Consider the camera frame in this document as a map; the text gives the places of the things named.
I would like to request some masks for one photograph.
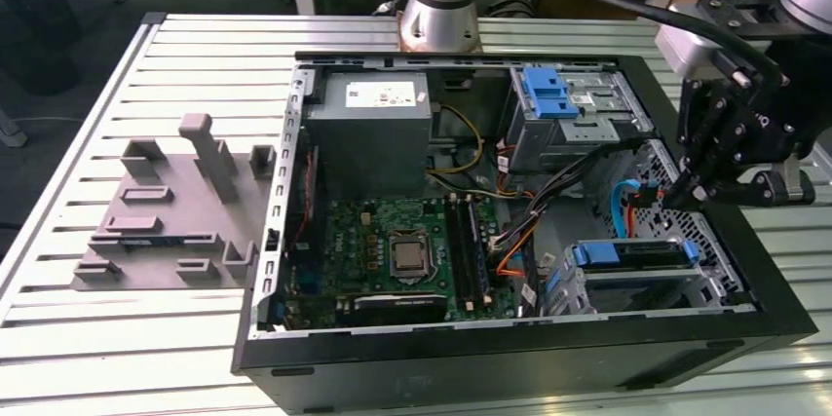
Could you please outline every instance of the aluminum table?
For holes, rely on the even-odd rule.
[[[672,98],[678,79],[645,22],[484,19],[484,49],[636,55]],[[74,292],[85,242],[124,173],[132,137],[165,152],[185,112],[214,118],[232,151],[277,143],[294,51],[393,51],[392,19],[169,15],[129,43],[24,230],[0,264],[0,411],[46,414],[281,414],[229,374],[241,290]],[[820,332],[670,390],[522,399],[372,414],[829,414],[832,172],[805,162],[818,202],[746,211]]]

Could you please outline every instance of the motherboard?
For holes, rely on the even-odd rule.
[[[330,202],[324,261],[297,272],[289,326],[512,318],[513,284],[489,273],[496,232],[489,199]]]

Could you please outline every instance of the green circuit board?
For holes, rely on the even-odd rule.
[[[484,199],[474,205],[480,234],[496,234],[494,206]],[[392,247],[400,236],[426,240],[430,268],[421,278],[401,279],[390,273]],[[445,321],[512,317],[514,293],[508,284],[490,290],[492,305],[465,310],[456,303],[442,199],[330,202],[326,214],[324,268],[320,298],[302,300],[304,317],[312,327],[333,327],[326,298],[338,295],[418,292],[448,298]]]

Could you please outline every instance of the ram slot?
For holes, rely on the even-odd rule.
[[[470,261],[474,264],[477,271],[477,279],[480,285],[480,299],[484,304],[492,303],[492,298],[489,297],[489,271],[485,265],[485,244],[482,243],[482,235],[480,233],[480,220],[477,219],[477,212],[474,211],[474,206],[472,203],[466,203],[468,205],[468,223],[470,225],[470,233],[472,233],[472,241],[470,248],[473,249],[473,257]]]
[[[444,201],[444,223],[450,254],[450,271],[456,303],[465,311],[482,301],[480,280],[474,263],[473,238],[470,236],[470,214],[468,202],[448,199]]]

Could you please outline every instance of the sticker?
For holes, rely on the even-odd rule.
[[[526,302],[534,305],[534,303],[537,302],[537,293],[529,287],[528,283],[522,284],[522,291],[520,292],[520,294],[522,294],[522,298],[526,300]]]
[[[544,258],[541,258],[540,267],[550,268],[553,264],[554,264],[554,256],[548,252],[544,253]]]
[[[346,85],[346,107],[413,106],[413,82],[352,82]]]
[[[508,172],[508,158],[505,156],[496,157],[496,170]]]
[[[593,99],[589,95],[570,95],[572,104],[593,104]]]

